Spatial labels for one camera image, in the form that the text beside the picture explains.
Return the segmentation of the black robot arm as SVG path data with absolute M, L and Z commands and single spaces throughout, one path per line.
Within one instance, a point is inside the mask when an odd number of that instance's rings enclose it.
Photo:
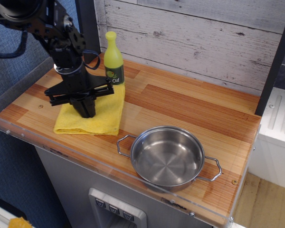
M 0 24 L 22 32 L 20 44 L 12 53 L 0 53 L 0 59 L 24 54 L 28 34 L 40 42 L 54 61 L 62 82 L 47 89 L 52 106 L 71 104 L 83 118 L 95 116 L 95 100 L 114 93 L 106 76 L 94 76 L 82 59 L 84 54 L 99 54 L 86 49 L 84 35 L 73 24 L 65 8 L 55 0 L 0 0 Z

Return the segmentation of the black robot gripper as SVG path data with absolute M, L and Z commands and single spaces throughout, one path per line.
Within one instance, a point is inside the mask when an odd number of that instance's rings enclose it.
M 95 76 L 84 65 L 78 68 L 61 68 L 54 66 L 62 82 L 45 90 L 52 106 L 71 104 L 83 118 L 95 116 L 95 99 L 114 93 L 108 77 Z

